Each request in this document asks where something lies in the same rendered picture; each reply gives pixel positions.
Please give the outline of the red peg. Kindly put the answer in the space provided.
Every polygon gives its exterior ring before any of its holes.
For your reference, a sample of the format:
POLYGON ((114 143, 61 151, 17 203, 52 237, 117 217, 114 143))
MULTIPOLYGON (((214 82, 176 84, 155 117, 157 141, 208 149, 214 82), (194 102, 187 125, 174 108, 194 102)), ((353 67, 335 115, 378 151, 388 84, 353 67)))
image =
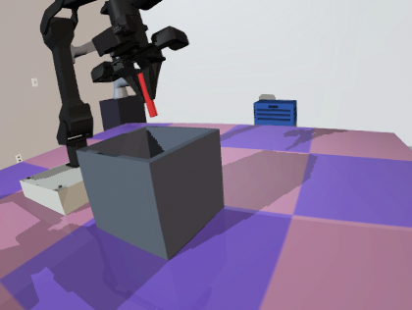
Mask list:
POLYGON ((156 112, 157 109, 155 107, 154 101, 151 100, 149 95, 148 95, 147 89, 145 87, 146 84, 145 84, 144 79, 143 79, 143 73, 140 73, 137 76, 139 78, 139 83, 140 83, 141 88, 142 88, 142 93, 143 93, 144 99, 146 101, 146 107, 147 107, 147 110, 149 112, 150 118, 155 117, 155 116, 157 116, 157 112, 156 112))

